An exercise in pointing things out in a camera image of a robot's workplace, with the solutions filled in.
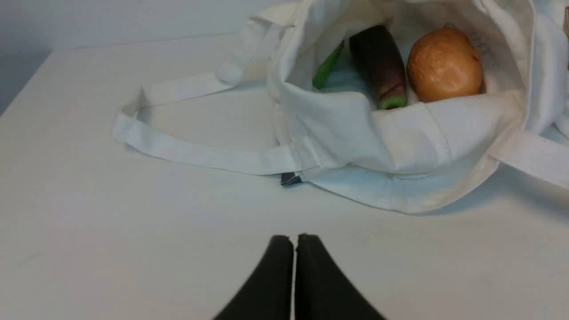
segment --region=tote bag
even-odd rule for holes
[[[337,45],[377,24],[392,33],[403,60],[422,35],[446,24],[479,51],[480,95],[376,110],[346,50],[317,90],[312,78]],[[156,107],[235,87],[272,26],[281,40],[267,68],[273,128],[280,146],[221,150],[163,134],[137,119]],[[569,149],[539,136],[563,114],[567,41],[531,0],[304,0],[248,20],[240,44],[216,72],[142,87],[121,109],[113,136],[168,161],[299,179],[346,198],[408,214],[448,205],[485,181],[500,163],[569,188]]]

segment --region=white table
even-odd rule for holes
[[[0,319],[210,319],[271,235],[302,232],[320,235],[391,320],[569,317],[567,193],[512,169],[406,216],[283,189],[279,177],[148,158],[111,138],[139,85],[212,70],[234,40],[61,51],[40,67],[0,117]],[[185,140],[254,150],[275,145],[267,106],[255,81],[147,118]]]

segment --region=bag handle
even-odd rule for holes
[[[217,72],[143,86],[118,114],[113,137],[152,157],[189,165],[246,174],[268,175],[317,166],[310,157],[296,158],[294,150],[309,150],[307,139],[262,151],[216,149],[168,136],[136,118],[139,110],[225,91],[240,83],[249,63],[272,25],[292,27],[299,3],[285,3],[252,15],[240,33],[240,44]]]
[[[537,16],[536,20],[535,36],[540,37],[545,42],[554,41],[547,35],[548,30],[551,29],[543,26],[543,24],[548,23],[547,19]],[[551,48],[543,46],[543,49],[550,50]],[[558,83],[559,80],[555,79],[556,72],[553,72],[552,68],[565,68],[566,55],[564,55],[565,58],[557,58],[557,61],[551,61],[556,59],[554,54],[546,53],[546,56],[549,68],[540,72],[539,82],[549,86],[556,85],[559,88],[554,88],[554,91],[562,91],[567,88],[567,84],[565,82]],[[544,97],[539,99],[538,103],[551,105],[564,104],[564,101]],[[519,171],[569,189],[569,148],[559,143],[527,130],[510,130],[496,139],[489,149],[489,155]]]

